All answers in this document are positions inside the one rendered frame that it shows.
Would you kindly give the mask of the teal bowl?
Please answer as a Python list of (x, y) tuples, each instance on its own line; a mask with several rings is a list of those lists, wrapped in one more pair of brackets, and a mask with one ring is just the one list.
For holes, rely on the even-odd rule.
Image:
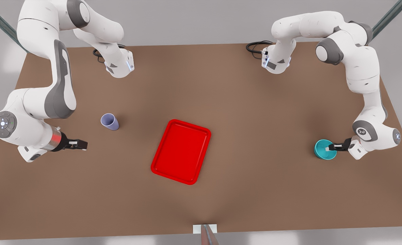
[(314, 146), (314, 153), (316, 157), (319, 157), (323, 160), (332, 160), (333, 158), (335, 158), (337, 155), (337, 151), (329, 149), (329, 146), (331, 144), (333, 143), (326, 139), (321, 139), (317, 141)]

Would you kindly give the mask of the lavender cup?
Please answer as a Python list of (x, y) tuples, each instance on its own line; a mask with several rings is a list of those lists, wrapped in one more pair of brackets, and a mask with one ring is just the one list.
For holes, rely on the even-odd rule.
[(109, 130), (115, 131), (119, 129), (117, 118), (112, 113), (106, 113), (101, 117), (101, 124)]

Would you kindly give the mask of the pale post foot plate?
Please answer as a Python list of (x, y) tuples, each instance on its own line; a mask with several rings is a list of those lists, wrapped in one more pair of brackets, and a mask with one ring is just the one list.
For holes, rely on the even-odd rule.
[[(193, 225), (193, 234), (201, 234), (201, 227), (204, 226), (204, 224), (199, 224), (199, 225)], [(213, 233), (218, 232), (218, 225), (217, 224), (206, 224), (206, 226), (209, 226), (211, 231)]]

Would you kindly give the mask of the red tray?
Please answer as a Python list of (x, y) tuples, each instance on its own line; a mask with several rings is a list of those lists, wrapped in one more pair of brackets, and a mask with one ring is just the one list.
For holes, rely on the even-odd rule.
[(195, 184), (210, 138), (207, 128), (170, 120), (151, 163), (151, 171), (186, 185)]

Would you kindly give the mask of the silver frame post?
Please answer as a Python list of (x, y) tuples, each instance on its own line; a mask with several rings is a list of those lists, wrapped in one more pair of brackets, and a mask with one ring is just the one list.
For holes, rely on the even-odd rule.
[(201, 243), (202, 245), (219, 245), (219, 242), (210, 228), (210, 225), (201, 225)]
[(16, 30), (9, 24), (7, 21), (0, 16), (0, 29), (10, 38), (12, 39), (17, 45), (19, 45), (26, 53), (29, 53), (19, 42), (17, 39), (17, 32)]
[(393, 7), (372, 28), (372, 39), (375, 39), (382, 30), (402, 12), (402, 0), (398, 0)]

